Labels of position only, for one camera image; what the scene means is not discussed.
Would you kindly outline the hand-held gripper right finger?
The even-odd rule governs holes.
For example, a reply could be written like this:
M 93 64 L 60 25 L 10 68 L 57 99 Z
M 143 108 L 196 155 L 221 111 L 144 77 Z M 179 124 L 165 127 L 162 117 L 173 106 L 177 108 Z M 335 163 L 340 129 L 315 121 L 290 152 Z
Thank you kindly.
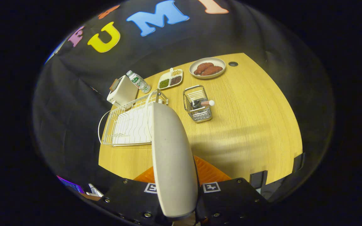
M 259 221 L 270 203 L 244 178 L 231 179 L 194 156 L 199 191 L 196 226 L 244 226 Z

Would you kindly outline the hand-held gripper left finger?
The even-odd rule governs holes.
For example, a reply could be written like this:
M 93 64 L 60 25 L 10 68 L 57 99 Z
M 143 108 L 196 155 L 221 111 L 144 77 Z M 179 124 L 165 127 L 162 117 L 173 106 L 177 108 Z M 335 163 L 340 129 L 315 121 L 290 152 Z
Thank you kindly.
M 96 187 L 103 196 L 96 205 L 128 226 L 171 226 L 164 216 L 156 193 L 145 192 L 148 183 L 154 183 L 153 168 L 120 177 L 99 166 Z

